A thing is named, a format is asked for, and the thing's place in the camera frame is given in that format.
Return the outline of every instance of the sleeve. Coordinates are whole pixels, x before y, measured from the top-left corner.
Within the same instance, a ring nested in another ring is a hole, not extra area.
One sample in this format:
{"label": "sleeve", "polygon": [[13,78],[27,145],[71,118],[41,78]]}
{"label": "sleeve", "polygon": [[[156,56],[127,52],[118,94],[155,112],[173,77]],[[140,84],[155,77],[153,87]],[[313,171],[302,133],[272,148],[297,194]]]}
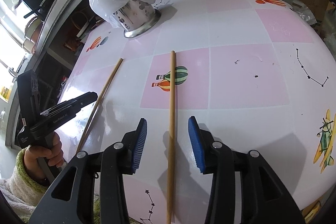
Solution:
{"label": "sleeve", "polygon": [[[93,223],[100,224],[100,199],[97,194],[94,195],[93,198]],[[133,218],[129,218],[130,224],[140,224]]]}
{"label": "sleeve", "polygon": [[25,151],[23,149],[17,154],[13,174],[8,180],[4,180],[4,184],[15,197],[30,206],[36,206],[47,190],[47,187],[38,184],[26,173],[23,163]]}

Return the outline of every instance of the wooden handle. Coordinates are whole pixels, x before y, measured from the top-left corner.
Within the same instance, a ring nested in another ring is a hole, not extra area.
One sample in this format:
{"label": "wooden handle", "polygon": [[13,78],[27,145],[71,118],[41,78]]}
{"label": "wooden handle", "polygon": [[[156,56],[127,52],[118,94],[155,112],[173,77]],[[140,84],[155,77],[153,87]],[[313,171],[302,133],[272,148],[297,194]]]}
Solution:
{"label": "wooden handle", "polygon": [[109,86],[110,86],[110,84],[111,84],[111,82],[112,82],[112,80],[113,80],[115,74],[117,73],[117,70],[119,69],[119,67],[120,67],[120,65],[121,65],[121,62],[123,62],[123,59],[122,59],[122,58],[119,59],[118,63],[117,63],[116,66],[114,67],[112,73],[110,74],[110,77],[107,79],[107,81],[106,81],[106,83],[105,83],[105,85],[104,85],[104,87],[103,87],[103,90],[102,90],[101,93],[99,94],[96,103],[94,104],[94,107],[93,107],[93,109],[92,109],[92,112],[91,112],[91,114],[90,114],[90,116],[89,116],[89,118],[88,118],[88,120],[87,120],[86,126],[85,126],[85,128],[84,128],[82,137],[81,137],[81,139],[80,139],[80,141],[79,141],[79,143],[78,143],[78,147],[77,147],[77,150],[76,150],[76,154],[77,154],[79,151],[81,151],[81,149],[82,149],[84,143],[85,143],[86,140],[87,140],[87,137],[88,137],[89,134],[90,134],[90,132],[88,131],[88,129],[89,129],[89,127],[90,127],[91,121],[92,121],[92,119],[93,119],[93,117],[94,117],[94,115],[95,115],[95,113],[96,113],[96,110],[97,110],[98,106],[100,105],[102,99],[104,98],[105,93],[106,93],[107,89],[109,88]]}
{"label": "wooden handle", "polygon": [[170,105],[169,105],[169,147],[168,147],[168,172],[167,172],[167,224],[171,223],[174,206],[175,184],[175,68],[176,55],[170,54]]}

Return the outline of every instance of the wooden chopstick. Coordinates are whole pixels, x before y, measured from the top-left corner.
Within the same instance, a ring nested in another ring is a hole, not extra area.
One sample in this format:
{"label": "wooden chopstick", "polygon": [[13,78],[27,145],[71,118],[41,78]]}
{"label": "wooden chopstick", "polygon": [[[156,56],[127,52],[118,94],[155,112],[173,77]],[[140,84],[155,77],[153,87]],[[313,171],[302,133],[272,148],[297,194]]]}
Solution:
{"label": "wooden chopstick", "polygon": [[171,224],[171,215],[174,206],[175,184],[175,68],[176,55],[170,53],[170,105],[169,105],[169,147],[168,147],[168,172],[167,172],[167,224]]}
{"label": "wooden chopstick", "polygon": [[90,132],[88,133],[88,129],[89,129],[89,126],[90,126],[90,124],[91,124],[91,121],[92,121],[92,119],[93,119],[93,117],[94,117],[94,115],[95,115],[95,113],[96,113],[96,110],[97,110],[98,106],[100,105],[101,101],[103,100],[103,98],[104,98],[104,96],[105,96],[105,93],[106,93],[107,89],[109,88],[109,86],[110,86],[110,84],[111,84],[111,82],[112,82],[112,80],[113,80],[115,74],[117,73],[117,70],[119,69],[119,67],[120,67],[120,65],[121,65],[121,62],[123,62],[123,59],[122,59],[122,58],[119,59],[118,63],[117,63],[116,66],[114,67],[112,73],[110,74],[110,77],[107,79],[107,81],[106,81],[106,83],[105,83],[105,85],[104,85],[104,87],[103,87],[103,90],[102,90],[101,93],[99,94],[96,103],[94,104],[94,107],[93,107],[93,109],[92,109],[92,112],[91,112],[91,114],[90,114],[90,116],[89,116],[89,118],[88,118],[88,120],[87,120],[87,124],[86,124],[86,126],[85,126],[85,128],[84,128],[82,137],[81,137],[81,139],[80,139],[80,141],[79,141],[79,143],[78,143],[77,150],[76,150],[76,154],[77,154],[79,151],[81,151],[81,149],[82,149],[84,143],[85,143],[86,140],[87,140],[87,137],[88,137],[89,134],[90,134]]}

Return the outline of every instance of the constellation sticker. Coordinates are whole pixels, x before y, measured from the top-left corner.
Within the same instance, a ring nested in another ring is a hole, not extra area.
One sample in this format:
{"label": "constellation sticker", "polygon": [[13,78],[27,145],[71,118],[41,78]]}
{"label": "constellation sticker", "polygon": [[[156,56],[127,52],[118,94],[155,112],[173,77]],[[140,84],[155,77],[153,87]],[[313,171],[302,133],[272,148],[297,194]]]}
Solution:
{"label": "constellation sticker", "polygon": [[145,193],[149,196],[149,198],[150,198],[150,200],[151,200],[151,203],[152,203],[151,206],[152,206],[152,208],[148,211],[148,213],[149,213],[149,218],[147,218],[147,219],[145,219],[145,218],[140,218],[140,220],[142,221],[143,224],[148,224],[148,222],[146,223],[145,221],[149,221],[151,224],[153,224],[152,221],[151,221],[151,216],[152,216],[153,208],[154,208],[155,204],[154,204],[154,202],[153,202],[153,200],[152,200],[152,198],[151,198],[151,195],[149,194],[149,190],[146,190]]}
{"label": "constellation sticker", "polygon": [[306,72],[305,68],[303,67],[303,65],[301,64],[300,60],[299,60],[299,49],[297,48],[296,49],[296,56],[297,56],[297,59],[301,65],[301,68],[304,70],[304,72],[306,73],[308,79],[311,79],[313,81],[315,81],[316,83],[318,83],[319,85],[321,85],[321,87],[324,87],[324,84],[326,83],[326,81],[329,79],[329,77],[327,76],[327,78],[325,79],[324,83],[321,84],[320,82],[317,82],[314,78],[310,77],[310,75]]}

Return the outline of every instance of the pot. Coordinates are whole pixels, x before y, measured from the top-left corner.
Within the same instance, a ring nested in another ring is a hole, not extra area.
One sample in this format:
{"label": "pot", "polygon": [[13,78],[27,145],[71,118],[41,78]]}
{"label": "pot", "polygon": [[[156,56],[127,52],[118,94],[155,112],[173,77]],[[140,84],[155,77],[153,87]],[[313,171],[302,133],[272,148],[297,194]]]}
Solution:
{"label": "pot", "polygon": [[31,16],[32,14],[36,14],[42,21],[45,21],[48,15],[48,12],[50,8],[52,7],[54,1],[55,0],[43,0],[38,8],[26,14],[24,18],[27,18]]}

